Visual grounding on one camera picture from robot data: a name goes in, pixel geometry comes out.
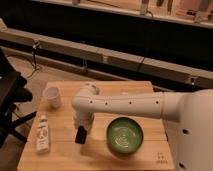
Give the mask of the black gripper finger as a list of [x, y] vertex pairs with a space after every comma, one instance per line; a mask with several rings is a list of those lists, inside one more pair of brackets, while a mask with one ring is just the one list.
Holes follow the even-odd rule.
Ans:
[[83, 126], [79, 126], [75, 138], [75, 142], [78, 144], [84, 144], [86, 142], [87, 131]]

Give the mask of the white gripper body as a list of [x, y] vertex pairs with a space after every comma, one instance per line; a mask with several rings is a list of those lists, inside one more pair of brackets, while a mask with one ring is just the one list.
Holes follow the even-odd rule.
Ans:
[[74, 114], [74, 126], [78, 129], [82, 126], [87, 132], [90, 132], [94, 121], [93, 113], [76, 112]]

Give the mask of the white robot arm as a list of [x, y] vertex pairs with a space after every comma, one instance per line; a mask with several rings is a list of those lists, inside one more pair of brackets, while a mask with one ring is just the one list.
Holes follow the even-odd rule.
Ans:
[[87, 131], [95, 113], [178, 122], [176, 171], [213, 171], [213, 89], [106, 96], [93, 83], [86, 83], [71, 104], [75, 126]]

